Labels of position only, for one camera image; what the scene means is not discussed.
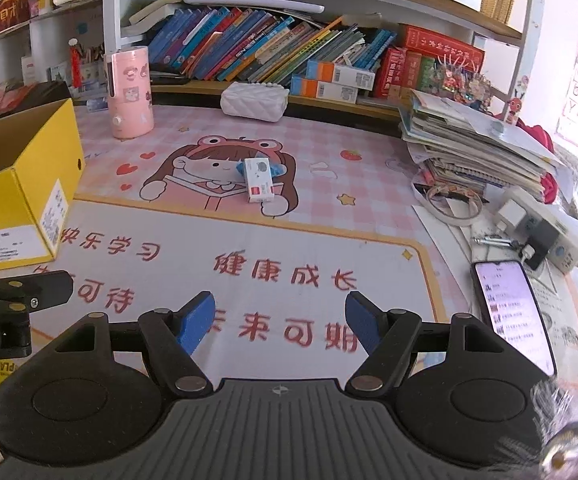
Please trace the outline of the pink cartoon desk mat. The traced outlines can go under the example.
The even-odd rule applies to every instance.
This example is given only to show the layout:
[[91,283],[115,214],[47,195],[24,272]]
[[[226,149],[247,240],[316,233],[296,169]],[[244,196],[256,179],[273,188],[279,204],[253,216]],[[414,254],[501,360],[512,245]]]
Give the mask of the pink cartoon desk mat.
[[[212,380],[346,378],[364,356],[344,321],[349,292],[427,321],[467,309],[427,232],[401,140],[163,107],[152,133],[118,141],[106,116],[74,110],[85,169],[58,255],[0,271],[71,274],[68,303],[32,316],[37,341],[90,312],[130,322],[207,290],[216,313],[196,359]],[[261,204],[236,170],[257,157],[287,167]]]

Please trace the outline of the stack of papers and notebooks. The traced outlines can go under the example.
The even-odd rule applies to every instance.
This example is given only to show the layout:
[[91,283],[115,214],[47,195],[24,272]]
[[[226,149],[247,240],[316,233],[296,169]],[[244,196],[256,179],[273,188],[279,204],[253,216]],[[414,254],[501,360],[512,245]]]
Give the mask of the stack of papers and notebooks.
[[466,186],[519,186],[553,203],[562,162],[530,133],[471,107],[419,91],[399,106],[402,140],[433,182]]

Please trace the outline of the white quilted pouch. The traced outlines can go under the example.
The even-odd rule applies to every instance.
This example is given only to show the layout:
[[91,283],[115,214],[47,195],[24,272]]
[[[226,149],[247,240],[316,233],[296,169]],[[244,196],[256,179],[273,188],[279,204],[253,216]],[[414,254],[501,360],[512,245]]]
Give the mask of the white quilted pouch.
[[232,82],[222,93],[219,105],[225,115],[279,122],[288,106],[289,90],[280,84]]

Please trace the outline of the lower white orange box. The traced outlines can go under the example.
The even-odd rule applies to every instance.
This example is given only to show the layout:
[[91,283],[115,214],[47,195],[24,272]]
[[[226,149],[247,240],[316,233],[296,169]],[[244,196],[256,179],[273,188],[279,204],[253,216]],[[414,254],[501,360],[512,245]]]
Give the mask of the lower white orange box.
[[343,84],[319,81],[293,75],[290,81],[291,96],[304,96],[305,98],[319,99],[344,104],[355,104],[357,89]]

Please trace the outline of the yellow cardboard box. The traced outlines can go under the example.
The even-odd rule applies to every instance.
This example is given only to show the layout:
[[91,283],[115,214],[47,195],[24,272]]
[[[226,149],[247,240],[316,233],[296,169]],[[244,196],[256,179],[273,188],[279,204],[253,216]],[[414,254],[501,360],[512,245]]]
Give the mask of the yellow cardboard box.
[[0,118],[0,271],[57,257],[84,169],[72,100]]

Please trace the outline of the white orange box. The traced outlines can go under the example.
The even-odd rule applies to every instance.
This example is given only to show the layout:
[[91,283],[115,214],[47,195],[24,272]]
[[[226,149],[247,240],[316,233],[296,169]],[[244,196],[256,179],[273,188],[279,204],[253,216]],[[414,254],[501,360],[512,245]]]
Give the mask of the white orange box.
[[374,88],[375,82],[375,74],[370,70],[314,60],[307,61],[306,77],[367,91]]
[[305,98],[319,99],[344,104],[355,104],[357,89],[343,84],[319,81],[293,75],[290,81],[291,96],[304,96]]

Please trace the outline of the black charger plug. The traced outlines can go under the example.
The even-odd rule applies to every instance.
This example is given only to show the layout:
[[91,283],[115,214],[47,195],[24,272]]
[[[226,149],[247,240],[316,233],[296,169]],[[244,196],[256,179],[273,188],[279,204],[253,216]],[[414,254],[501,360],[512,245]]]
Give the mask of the black charger plug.
[[529,236],[520,249],[524,265],[535,271],[546,259],[548,252],[558,241],[559,232],[551,222],[542,219],[529,231]]

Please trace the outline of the upper white orange box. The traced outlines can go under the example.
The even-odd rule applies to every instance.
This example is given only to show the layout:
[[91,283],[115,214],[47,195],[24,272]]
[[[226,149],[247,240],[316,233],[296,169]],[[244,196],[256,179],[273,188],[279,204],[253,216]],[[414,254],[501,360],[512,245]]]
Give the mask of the upper white orange box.
[[367,91],[374,88],[375,82],[375,74],[370,70],[314,60],[307,61],[306,77]]

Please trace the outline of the small white box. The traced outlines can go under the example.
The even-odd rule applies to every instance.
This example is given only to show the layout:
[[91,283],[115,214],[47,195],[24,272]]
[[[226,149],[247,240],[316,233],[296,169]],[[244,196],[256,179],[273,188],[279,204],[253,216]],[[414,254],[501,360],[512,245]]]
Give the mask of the small white box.
[[250,203],[267,203],[274,198],[271,165],[266,157],[246,158],[243,175]]

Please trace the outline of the smartphone with lit screen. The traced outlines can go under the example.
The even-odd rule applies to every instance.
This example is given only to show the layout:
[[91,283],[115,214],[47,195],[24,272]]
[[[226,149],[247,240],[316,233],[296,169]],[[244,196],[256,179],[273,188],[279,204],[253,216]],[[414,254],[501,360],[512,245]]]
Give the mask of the smartphone with lit screen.
[[475,262],[472,279],[484,323],[548,377],[555,377],[552,346],[522,264],[515,260]]

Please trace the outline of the red dictionary book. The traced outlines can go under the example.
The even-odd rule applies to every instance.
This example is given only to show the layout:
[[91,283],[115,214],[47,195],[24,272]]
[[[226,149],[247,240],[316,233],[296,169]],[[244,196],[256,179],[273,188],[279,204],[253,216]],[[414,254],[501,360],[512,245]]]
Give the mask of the red dictionary book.
[[396,40],[400,47],[440,58],[441,61],[463,64],[471,72],[481,70],[486,55],[471,44],[414,25],[401,24]]

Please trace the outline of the white power strip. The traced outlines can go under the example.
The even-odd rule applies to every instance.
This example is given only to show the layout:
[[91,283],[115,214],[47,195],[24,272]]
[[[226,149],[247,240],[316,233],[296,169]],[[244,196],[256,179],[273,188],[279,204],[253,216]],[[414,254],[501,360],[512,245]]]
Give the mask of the white power strip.
[[519,256],[532,271],[548,261],[568,274],[578,264],[578,234],[519,186],[503,192],[494,224],[517,243]]

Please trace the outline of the row of leaning books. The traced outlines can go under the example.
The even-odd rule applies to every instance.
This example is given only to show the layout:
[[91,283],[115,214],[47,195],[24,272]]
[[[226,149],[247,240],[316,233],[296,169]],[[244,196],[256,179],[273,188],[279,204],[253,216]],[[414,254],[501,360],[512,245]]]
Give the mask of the row of leaning books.
[[173,6],[148,32],[149,68],[182,80],[280,84],[313,64],[375,73],[397,32],[337,18],[318,23],[288,11]]

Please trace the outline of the pink cylindrical humidifier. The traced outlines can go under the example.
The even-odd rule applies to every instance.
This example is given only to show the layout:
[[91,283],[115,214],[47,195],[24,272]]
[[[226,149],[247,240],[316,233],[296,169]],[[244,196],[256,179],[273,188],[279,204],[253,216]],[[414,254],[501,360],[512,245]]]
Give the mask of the pink cylindrical humidifier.
[[155,128],[147,47],[107,54],[106,84],[114,138],[139,138]]

